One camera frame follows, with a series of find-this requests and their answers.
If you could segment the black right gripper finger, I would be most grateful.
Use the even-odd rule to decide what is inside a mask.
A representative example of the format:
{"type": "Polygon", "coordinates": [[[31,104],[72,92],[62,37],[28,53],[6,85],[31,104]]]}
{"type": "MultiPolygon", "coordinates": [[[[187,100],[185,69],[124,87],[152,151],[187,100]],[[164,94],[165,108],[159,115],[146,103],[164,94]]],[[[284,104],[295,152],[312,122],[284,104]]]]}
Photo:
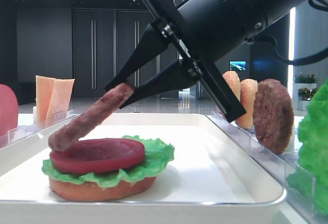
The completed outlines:
{"type": "Polygon", "coordinates": [[[200,72],[192,62],[176,60],[144,85],[135,88],[134,93],[120,108],[122,109],[144,98],[189,88],[199,80],[200,72]]]}
{"type": "Polygon", "coordinates": [[[113,80],[105,86],[105,90],[109,91],[125,82],[134,72],[166,51],[172,42],[170,37],[176,30],[175,23],[168,23],[163,26],[158,19],[148,24],[135,50],[113,80]]]}

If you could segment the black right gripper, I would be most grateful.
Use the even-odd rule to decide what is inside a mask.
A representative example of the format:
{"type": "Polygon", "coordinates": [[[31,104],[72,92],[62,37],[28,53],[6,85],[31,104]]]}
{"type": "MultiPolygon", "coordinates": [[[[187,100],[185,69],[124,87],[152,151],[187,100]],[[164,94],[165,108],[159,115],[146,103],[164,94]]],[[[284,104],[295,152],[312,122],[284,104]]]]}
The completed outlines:
{"type": "Polygon", "coordinates": [[[200,80],[228,121],[245,114],[216,61],[275,23],[304,0],[185,0],[176,7],[171,0],[143,0],[164,25],[175,23],[181,55],[200,72],[200,80]]]}

